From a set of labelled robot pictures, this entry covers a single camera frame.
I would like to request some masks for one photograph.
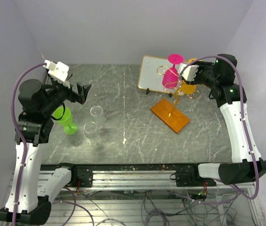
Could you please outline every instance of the purple cable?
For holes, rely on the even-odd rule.
[[[72,210],[70,216],[69,216],[68,219],[65,221],[65,223],[62,224],[62,226],[65,226],[65,225],[68,223],[68,221],[71,219],[71,217],[73,216],[74,211],[75,211],[75,206],[78,206],[78,207],[82,208],[83,210],[85,210],[85,211],[89,214],[89,216],[91,217],[91,220],[92,220],[92,224],[93,224],[93,226],[94,226],[94,219],[93,219],[91,213],[90,213],[86,208],[84,208],[84,207],[82,207],[81,205],[79,205],[79,204],[76,203],[76,198],[75,198],[74,192],[71,191],[70,188],[65,187],[65,189],[67,189],[68,191],[71,192],[74,203],[73,203],[73,202],[68,202],[68,201],[55,201],[55,202],[52,203],[52,204],[67,203],[67,204],[71,204],[71,205],[73,205],[73,210]]]
[[[203,60],[203,59],[207,59],[207,58],[216,58],[216,59],[220,59],[220,60],[224,60],[226,63],[228,63],[234,70],[236,76],[237,76],[237,80],[238,80],[238,85],[239,85],[239,88],[240,88],[240,100],[241,100],[241,115],[242,115],[242,125],[243,125],[243,128],[244,128],[244,131],[245,131],[245,135],[246,135],[246,139],[247,139],[247,142],[248,142],[248,145],[249,145],[249,149],[250,151],[252,152],[253,151],[253,147],[252,147],[252,142],[251,142],[251,139],[250,139],[250,135],[249,135],[249,131],[248,131],[248,128],[247,128],[247,125],[246,125],[246,121],[243,120],[245,118],[245,114],[244,114],[244,97],[243,97],[243,91],[242,91],[242,79],[241,79],[241,76],[238,72],[238,70],[236,69],[236,67],[234,66],[234,64],[232,64],[231,61],[229,61],[228,59],[226,59],[225,57],[222,57],[222,56],[204,56],[204,57],[201,57],[201,58],[198,58],[192,62],[190,62],[189,64],[187,64],[182,72],[180,73],[180,75],[183,74],[183,72],[186,70],[186,68],[188,68],[190,65],[194,64],[195,62],[199,61],[199,60]],[[247,199],[250,199],[250,200],[253,200],[257,197],[258,195],[258,190],[259,190],[259,174],[258,174],[258,166],[257,166],[257,163],[256,163],[256,159],[255,159],[255,155],[254,153],[251,153],[251,157],[252,157],[252,161],[253,161],[253,166],[254,166],[254,171],[255,171],[255,181],[256,181],[256,186],[255,186],[255,192],[254,192],[254,195],[252,197],[249,197],[243,190],[241,190],[238,186],[236,185],[233,185],[239,192],[242,193],[243,196],[245,196]]]
[[[23,74],[21,74],[21,76],[18,78],[18,80],[15,83],[14,89],[13,89],[13,93],[12,93],[12,98],[11,98],[11,105],[10,105],[10,112],[11,112],[11,118],[12,118],[12,122],[15,126],[16,132],[18,133],[19,137],[21,138],[23,144],[24,144],[24,150],[23,150],[23,156],[22,156],[22,160],[21,160],[21,166],[19,169],[19,173],[18,173],[18,178],[16,180],[16,189],[15,189],[15,205],[14,205],[14,211],[12,214],[12,225],[16,226],[16,213],[18,211],[18,202],[19,202],[19,193],[20,193],[20,185],[21,185],[21,178],[22,178],[22,173],[23,173],[23,168],[24,168],[24,164],[26,161],[26,156],[27,156],[27,142],[16,122],[16,113],[15,113],[15,98],[16,98],[16,91],[18,89],[18,86],[22,80],[22,78],[27,75],[29,72],[31,72],[33,69],[41,67],[46,65],[46,63],[42,63],[42,64],[38,64],[35,65],[29,69],[27,69]]]

